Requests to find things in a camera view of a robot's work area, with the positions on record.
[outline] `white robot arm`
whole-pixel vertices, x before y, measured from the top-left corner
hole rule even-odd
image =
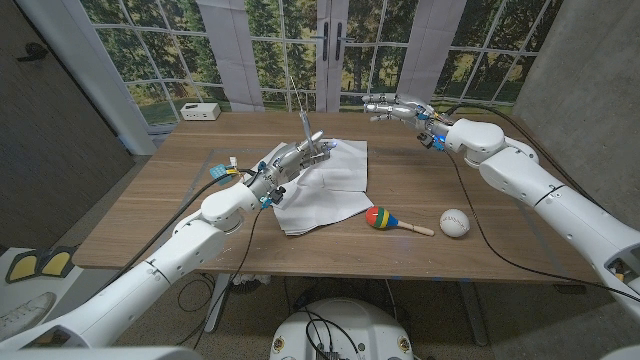
[[[404,94],[367,95],[365,111],[383,113],[371,121],[400,120],[420,132],[427,147],[465,151],[493,188],[531,206],[591,264],[622,306],[640,322],[640,232],[565,186],[538,164],[528,145],[504,136],[495,125],[460,119],[455,123],[431,106]]]
[[[112,344],[172,284],[222,251],[227,237],[243,223],[240,210],[277,204],[284,193],[280,185],[296,178],[301,169],[328,159],[332,146],[320,142],[322,135],[315,133],[312,144],[304,140],[282,147],[244,183],[208,196],[151,256],[74,311],[0,343],[0,351]]]

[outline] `maraca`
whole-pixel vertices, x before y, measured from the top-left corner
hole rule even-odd
[[[433,230],[431,229],[399,221],[398,219],[394,218],[388,210],[385,210],[384,208],[381,208],[379,206],[369,208],[369,210],[367,210],[367,213],[365,214],[365,217],[367,218],[367,222],[369,223],[369,225],[373,226],[376,229],[384,229],[388,226],[399,226],[428,236],[433,236],[434,234]]]

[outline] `gray carpet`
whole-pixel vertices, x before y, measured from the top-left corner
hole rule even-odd
[[[137,157],[134,168],[65,234],[58,245],[77,245],[91,232],[146,163]],[[172,286],[125,332],[116,345],[172,345],[202,321],[205,309],[180,310],[177,297],[190,274]],[[288,278],[293,302],[315,280]],[[623,346],[640,344],[640,326],[606,292],[589,289],[584,295],[563,295],[549,285],[477,284],[490,346],[474,345],[456,283],[391,281],[414,352],[435,359],[598,359]],[[314,298],[365,296],[385,308],[387,294],[373,281],[324,279]],[[182,295],[192,309],[208,300],[208,289],[196,282]],[[272,279],[249,294],[232,293],[218,330],[204,334],[197,351],[206,359],[265,359],[276,329],[287,317],[283,278]],[[185,343],[193,346],[195,338]]]

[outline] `table leg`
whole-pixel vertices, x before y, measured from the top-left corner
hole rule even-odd
[[[464,300],[464,307],[467,310],[469,324],[471,324],[473,340],[478,346],[486,346],[489,343],[489,338],[482,319],[482,313],[480,312],[480,302],[478,301],[476,287],[471,282],[459,282],[458,284]]]
[[[231,274],[218,274],[216,276],[216,285],[213,288],[211,304],[209,304],[209,312],[207,313],[211,315],[209,315],[209,319],[204,326],[204,331],[208,333],[214,332],[218,327],[218,322],[220,322],[220,315],[222,315],[222,310],[224,310],[224,303],[227,300],[227,296],[229,296],[229,293],[224,294],[217,304],[215,304],[215,302],[227,287],[230,278]]]

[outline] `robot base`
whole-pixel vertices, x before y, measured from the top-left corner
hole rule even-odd
[[[329,359],[413,359],[406,331],[393,317],[371,304],[349,298],[333,298],[317,301],[306,309],[339,325],[349,334],[360,351],[360,356],[356,355],[349,339],[338,328],[328,324],[333,340],[333,352],[330,353],[327,327],[322,321],[315,321],[320,340],[313,325],[309,325],[309,335],[319,348],[319,343],[322,343],[322,349]],[[271,343],[269,359],[323,359],[321,355],[314,354],[315,350],[305,334],[310,317],[318,319],[315,315],[305,312],[303,308],[280,325]]]

